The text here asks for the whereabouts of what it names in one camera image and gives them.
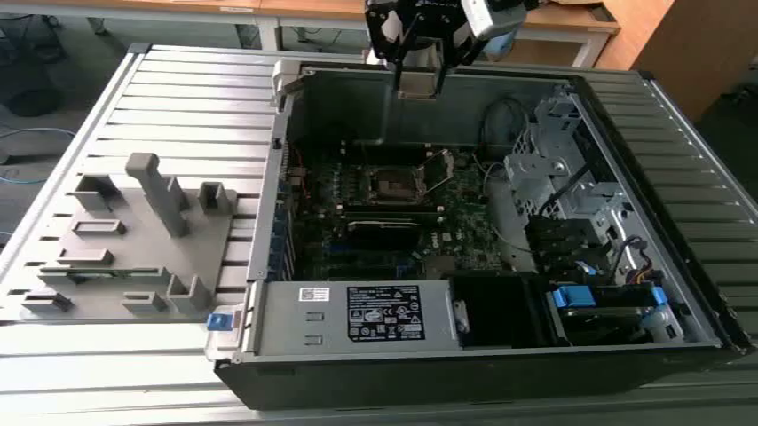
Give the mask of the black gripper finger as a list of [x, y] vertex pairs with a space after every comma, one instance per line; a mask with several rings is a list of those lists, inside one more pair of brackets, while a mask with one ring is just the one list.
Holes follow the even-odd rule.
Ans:
[[442, 92], [449, 71], [462, 63], [473, 44], [466, 13], [442, 12], [437, 18], [437, 33], [435, 96]]
[[406, 56], [415, 41], [417, 9], [413, 1], [367, 1], [365, 20], [374, 56], [383, 60], [394, 72], [394, 92], [401, 90]]

